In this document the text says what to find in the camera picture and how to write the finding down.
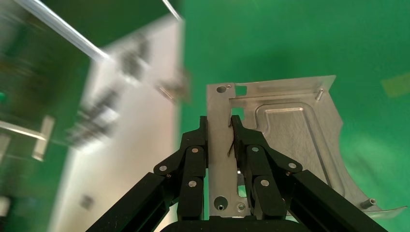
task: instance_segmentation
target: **metal pin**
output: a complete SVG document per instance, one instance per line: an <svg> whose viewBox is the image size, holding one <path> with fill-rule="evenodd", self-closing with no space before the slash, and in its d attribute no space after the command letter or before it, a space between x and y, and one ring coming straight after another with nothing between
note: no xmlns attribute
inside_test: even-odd
<svg viewBox="0 0 410 232"><path fill-rule="evenodd" d="M322 95L323 95L323 89L321 88L321 89L319 89L319 92L318 92L318 94L316 95L315 99L316 99L317 101L320 101L320 99L322 98Z"/></svg>
<svg viewBox="0 0 410 232"><path fill-rule="evenodd" d="M370 207L376 205L376 203L377 203L376 199L370 198L370 199L367 199L366 201L360 203L360 206L361 206L363 209L368 209L368 208L370 208Z"/></svg>

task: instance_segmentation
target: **green tape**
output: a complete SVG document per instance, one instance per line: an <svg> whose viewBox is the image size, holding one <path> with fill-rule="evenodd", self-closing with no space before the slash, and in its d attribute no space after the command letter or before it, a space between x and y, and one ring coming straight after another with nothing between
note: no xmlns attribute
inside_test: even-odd
<svg viewBox="0 0 410 232"><path fill-rule="evenodd" d="M384 91L389 98L399 97L410 93L410 72L401 76L381 81Z"/></svg>

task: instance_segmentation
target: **green background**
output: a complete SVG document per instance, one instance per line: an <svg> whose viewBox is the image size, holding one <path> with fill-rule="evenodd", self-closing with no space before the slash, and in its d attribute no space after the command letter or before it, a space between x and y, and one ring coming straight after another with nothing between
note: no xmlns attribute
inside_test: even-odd
<svg viewBox="0 0 410 232"><path fill-rule="evenodd" d="M167 13L160 0L44 2L97 46ZM181 132L197 128L199 116L206 115L207 84L335 74L330 93L344 122L340 151L349 173L381 208L409 203L410 94L403 89L410 73L410 1L186 0L173 4L186 19L184 64L191 75L191 98L183 103ZM43 163L3 161L2 166L10 163L6 169L10 171L2 169L6 173L2 181L16 184L1 192L17 196L9 231L45 231L66 157L67 146L61 141L75 121L89 60L49 30L38 33L24 25L18 38L7 53L11 58L41 44L27 59L44 60L38 63L45 67L40 74L52 80L53 91L39 98L41 104L31 111L41 109L57 124ZM401 94L389 97L383 80L390 80L388 91ZM12 180L10 173L15 174ZM410 231L408 218L406 210L378 222L389 231Z"/></svg>

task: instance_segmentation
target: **hole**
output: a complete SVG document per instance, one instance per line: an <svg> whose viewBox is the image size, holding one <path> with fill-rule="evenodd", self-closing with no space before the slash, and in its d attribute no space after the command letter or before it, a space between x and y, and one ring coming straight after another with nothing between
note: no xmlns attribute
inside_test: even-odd
<svg viewBox="0 0 410 232"><path fill-rule="evenodd" d="M238 212L243 212L245 210L245 205L243 203L238 204Z"/></svg>
<svg viewBox="0 0 410 232"><path fill-rule="evenodd" d="M214 200L214 206L216 209L222 211L228 207L228 200L226 198L219 196Z"/></svg>
<svg viewBox="0 0 410 232"><path fill-rule="evenodd" d="M238 86L235 85L235 93L237 96L243 96L246 95L246 91L247 91L247 87L246 86Z"/></svg>
<svg viewBox="0 0 410 232"><path fill-rule="evenodd" d="M232 108L232 115L238 115L241 120L245 118L243 108Z"/></svg>
<svg viewBox="0 0 410 232"><path fill-rule="evenodd" d="M81 199L80 205L86 210L90 210L94 204L94 199L88 195L83 195Z"/></svg>
<svg viewBox="0 0 410 232"><path fill-rule="evenodd" d="M218 88L217 88L217 92L218 93L224 93L226 91L226 87L225 86L219 86Z"/></svg>

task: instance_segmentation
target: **metal plate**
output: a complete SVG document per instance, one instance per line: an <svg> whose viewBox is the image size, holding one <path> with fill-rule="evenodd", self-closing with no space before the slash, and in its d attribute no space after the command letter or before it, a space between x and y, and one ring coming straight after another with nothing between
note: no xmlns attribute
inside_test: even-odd
<svg viewBox="0 0 410 232"><path fill-rule="evenodd" d="M328 92L334 79L335 76L320 76L207 87L210 216L249 214L234 207L239 201L246 202L237 193L236 160L227 156L233 139L229 127L232 108L243 108L244 127L261 131L271 148L300 162L304 169L360 208L368 197L353 182L340 156L343 122ZM235 86L246 87L246 95L237 96ZM217 91L222 87L224 92ZM218 196L227 198L226 210L214 207ZM382 211L377 205L362 210L377 212L377 218L393 215L392 210Z"/></svg>

